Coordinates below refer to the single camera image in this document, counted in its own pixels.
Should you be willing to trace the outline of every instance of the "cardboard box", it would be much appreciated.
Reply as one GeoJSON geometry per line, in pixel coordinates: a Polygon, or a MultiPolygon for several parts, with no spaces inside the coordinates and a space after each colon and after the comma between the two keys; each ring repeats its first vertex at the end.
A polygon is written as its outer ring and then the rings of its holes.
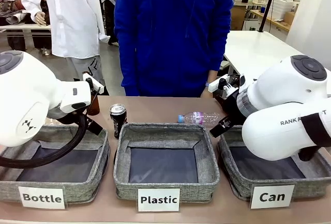
{"type": "Polygon", "coordinates": [[[294,16],[295,16],[295,12],[286,12],[284,17],[284,22],[286,22],[288,25],[292,25],[294,16]]]}
{"type": "Polygon", "coordinates": [[[231,30],[242,30],[245,20],[246,6],[233,6],[231,9],[231,30]]]}

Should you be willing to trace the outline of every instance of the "white pillar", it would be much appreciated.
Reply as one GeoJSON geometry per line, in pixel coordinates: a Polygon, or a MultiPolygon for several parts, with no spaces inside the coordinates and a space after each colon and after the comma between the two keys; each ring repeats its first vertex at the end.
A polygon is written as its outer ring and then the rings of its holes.
{"type": "Polygon", "coordinates": [[[331,0],[301,0],[286,43],[331,69],[331,0]]]}

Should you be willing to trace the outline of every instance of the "black soda can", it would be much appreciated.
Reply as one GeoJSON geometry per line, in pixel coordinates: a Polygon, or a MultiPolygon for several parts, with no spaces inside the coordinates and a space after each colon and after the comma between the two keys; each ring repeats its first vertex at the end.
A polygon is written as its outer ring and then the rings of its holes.
{"type": "Polygon", "coordinates": [[[114,136],[119,138],[122,126],[127,123],[126,121],[126,108],[123,104],[114,104],[109,108],[110,118],[114,122],[114,136]]]}

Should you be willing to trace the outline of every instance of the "concrete floor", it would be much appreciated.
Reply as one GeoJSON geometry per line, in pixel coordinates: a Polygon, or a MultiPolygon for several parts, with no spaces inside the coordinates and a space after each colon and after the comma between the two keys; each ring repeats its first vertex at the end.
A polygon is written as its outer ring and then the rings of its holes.
{"type": "MultiPolygon", "coordinates": [[[[70,70],[67,66],[65,58],[54,55],[44,56],[42,53],[34,48],[31,37],[25,38],[26,52],[43,62],[50,68],[55,76],[61,81],[73,81],[70,70]]],[[[0,35],[0,52],[11,50],[8,45],[7,38],[0,35]]],[[[124,89],[121,87],[123,79],[121,68],[119,65],[118,47],[109,46],[108,44],[100,44],[100,56],[102,62],[102,73],[106,82],[107,90],[111,96],[124,96],[124,89]]]]}

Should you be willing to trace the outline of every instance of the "blue hoodie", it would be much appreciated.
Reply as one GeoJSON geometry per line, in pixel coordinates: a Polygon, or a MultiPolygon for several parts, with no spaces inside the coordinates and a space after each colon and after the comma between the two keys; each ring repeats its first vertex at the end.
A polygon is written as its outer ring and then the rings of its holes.
{"type": "Polygon", "coordinates": [[[199,97],[219,70],[233,0],[116,0],[127,96],[199,97]]]}

